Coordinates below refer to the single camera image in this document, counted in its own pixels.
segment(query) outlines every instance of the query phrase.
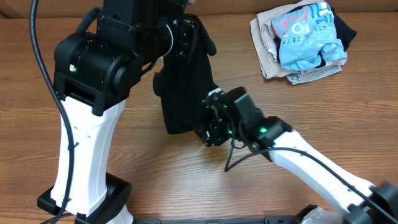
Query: folded blue shirt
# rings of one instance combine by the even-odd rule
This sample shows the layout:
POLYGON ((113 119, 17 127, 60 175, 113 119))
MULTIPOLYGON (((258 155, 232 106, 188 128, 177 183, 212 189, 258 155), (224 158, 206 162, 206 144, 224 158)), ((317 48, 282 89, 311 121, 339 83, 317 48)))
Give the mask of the folded blue shirt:
POLYGON ((304 6, 272 20, 281 40, 280 66, 289 70, 309 70, 326 62, 346 59, 343 44, 337 39, 334 15, 326 2, 304 6))

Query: clothing pile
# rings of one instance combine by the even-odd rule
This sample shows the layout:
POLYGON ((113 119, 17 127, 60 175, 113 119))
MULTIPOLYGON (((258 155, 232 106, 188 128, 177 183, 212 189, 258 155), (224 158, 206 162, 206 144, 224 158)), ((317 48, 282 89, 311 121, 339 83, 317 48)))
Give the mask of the clothing pile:
POLYGON ((356 35, 324 0, 262 12, 250 26, 262 75, 287 77, 294 85, 342 71, 356 35))

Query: green indicator light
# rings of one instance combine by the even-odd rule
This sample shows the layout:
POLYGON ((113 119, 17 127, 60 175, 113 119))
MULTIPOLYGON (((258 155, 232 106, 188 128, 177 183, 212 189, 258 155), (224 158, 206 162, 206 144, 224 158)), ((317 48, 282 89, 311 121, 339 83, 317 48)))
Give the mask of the green indicator light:
POLYGON ((268 130, 266 128, 260 128, 261 133, 266 133, 268 130))

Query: wooden tabletop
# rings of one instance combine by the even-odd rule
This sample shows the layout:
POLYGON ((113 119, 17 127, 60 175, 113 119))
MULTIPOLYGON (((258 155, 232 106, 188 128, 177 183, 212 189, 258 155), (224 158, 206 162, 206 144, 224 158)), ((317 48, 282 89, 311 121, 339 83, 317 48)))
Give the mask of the wooden tabletop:
MULTIPOLYGON (((398 13, 340 16, 358 31, 348 63, 297 86, 263 79, 249 29, 255 15, 201 17, 218 48, 210 57, 215 82, 226 91, 246 87, 264 114, 291 124, 354 175, 398 185, 398 13)), ((79 21, 37 21, 50 74, 55 46, 79 21)), ((28 20, 2 19, 0 30, 0 223, 39 223, 51 217, 36 198, 55 182, 60 117, 32 53, 28 20)), ((136 218, 261 218, 293 215, 310 203, 330 208, 261 156, 225 173, 229 144, 207 149, 194 133, 168 135, 153 75, 132 88, 108 161, 108 172, 132 184, 127 206, 136 218)), ((247 153, 237 151, 233 160, 247 153)))

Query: black fabric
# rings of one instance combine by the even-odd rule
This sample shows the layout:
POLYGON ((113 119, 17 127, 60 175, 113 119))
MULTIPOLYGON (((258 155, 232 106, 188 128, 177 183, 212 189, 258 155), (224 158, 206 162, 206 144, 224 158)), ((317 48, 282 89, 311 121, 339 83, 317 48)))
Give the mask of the black fabric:
POLYGON ((217 53, 205 27, 195 15, 199 34, 191 62, 182 66, 168 57, 164 67, 154 77, 154 92, 162 101, 164 123, 169 134, 191 131, 203 116, 202 100, 218 86, 213 81, 207 55, 217 53))
MULTIPOLYGON (((302 9, 304 6, 298 6, 294 9, 290 10, 288 13, 302 9)), ((335 24, 335 27, 336 27, 337 39, 341 40, 341 43, 343 44, 343 47, 344 47, 344 51, 347 51, 349 44, 351 43, 351 41, 353 41, 357 32, 355 30, 353 30, 351 27, 349 27, 339 16, 337 16, 337 14, 335 12, 335 8, 332 8, 331 11, 335 15, 335 20, 333 21, 333 23, 335 24)), ((276 49, 277 49, 276 50, 276 54, 277 54, 276 59, 280 63, 279 49, 280 49, 281 41, 278 37, 275 37, 274 41, 276 43, 276 49)), ((321 68, 325 65, 326 65, 326 62, 322 59, 321 64, 319 66, 317 66, 316 68, 321 68)))

